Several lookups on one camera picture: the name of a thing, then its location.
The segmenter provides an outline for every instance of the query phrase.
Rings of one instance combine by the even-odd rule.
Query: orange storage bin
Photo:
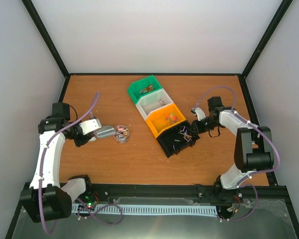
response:
[[[157,138],[165,130],[185,121],[185,117],[175,104],[163,107],[152,112],[146,119],[146,123]]]

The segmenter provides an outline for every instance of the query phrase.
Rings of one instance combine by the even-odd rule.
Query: black metal frame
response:
[[[275,29],[283,18],[284,14],[288,10],[290,4],[293,0],[282,0],[279,8],[276,11],[272,21],[270,22],[268,28],[266,29],[263,37],[261,38],[259,44],[257,45],[253,55],[251,56],[249,62],[247,63],[244,71],[239,74],[201,74],[201,73],[193,73],[193,74],[182,74],[182,73],[69,73],[54,45],[52,39],[50,38],[38,12],[36,11],[31,0],[22,0],[24,6],[29,12],[34,24],[39,30],[43,40],[45,41],[48,49],[50,50],[54,60],[59,66],[62,74],[65,77],[64,85],[60,94],[59,102],[63,101],[67,86],[69,84],[70,77],[72,75],[193,75],[193,76],[233,76],[236,75],[239,79],[239,83],[241,85],[242,93],[246,102],[246,106],[248,109],[249,117],[251,122],[258,124],[259,121],[257,118],[257,114],[248,90],[246,78],[248,74],[251,72],[253,66],[258,60],[260,54],[265,48],[266,44],[270,40],[273,35]],[[296,235],[299,238],[299,223],[291,203],[288,191],[286,186],[278,186],[278,182],[276,176],[273,173],[267,173],[267,179],[269,182],[269,186],[259,186],[256,187],[259,198],[267,198],[267,199],[284,199],[290,218],[293,223],[293,227],[295,229]],[[202,191],[212,190],[213,186],[202,186],[202,185],[193,185],[193,186],[165,186],[165,185],[112,185],[112,184],[93,184],[93,188],[95,191],[98,191],[100,195],[101,201],[109,201],[113,199],[117,199],[118,197],[169,197],[169,198],[187,198],[200,203],[210,203],[215,206],[220,206],[221,203],[213,199],[208,199],[208,197],[200,197],[200,193]],[[254,191],[252,188],[241,188],[241,193],[246,198],[255,198]],[[11,221],[9,230],[6,235],[6,239],[12,238],[14,228],[16,226],[17,219],[19,217],[21,210],[21,203],[18,203],[15,214]]]

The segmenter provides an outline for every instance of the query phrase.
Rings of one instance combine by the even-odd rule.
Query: white storage bin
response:
[[[160,89],[141,97],[136,103],[136,108],[138,108],[143,119],[146,120],[152,112],[170,104],[173,104],[173,101],[164,89]]]

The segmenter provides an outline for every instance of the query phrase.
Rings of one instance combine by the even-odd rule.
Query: green storage bin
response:
[[[148,93],[140,93],[140,90],[146,88],[149,85],[153,85],[154,90],[150,91]],[[160,83],[157,81],[157,79],[155,78],[155,76],[148,76],[144,79],[141,79],[139,81],[135,81],[133,83],[131,83],[130,87],[128,88],[128,93],[132,99],[132,101],[134,102],[134,104],[136,105],[136,103],[139,101],[139,99],[142,96],[146,96],[152,92],[155,92],[157,90],[162,89],[162,86],[160,85]]]

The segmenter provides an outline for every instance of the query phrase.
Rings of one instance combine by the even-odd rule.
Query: metal floor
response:
[[[202,216],[124,216],[115,226],[104,226],[93,219],[77,220],[72,214],[58,221],[52,235],[41,224],[32,222],[21,210],[13,239],[296,239],[287,208],[282,201],[260,201],[253,215],[241,222],[222,222]],[[234,218],[250,209],[241,206]],[[99,215],[113,222],[116,215]]]

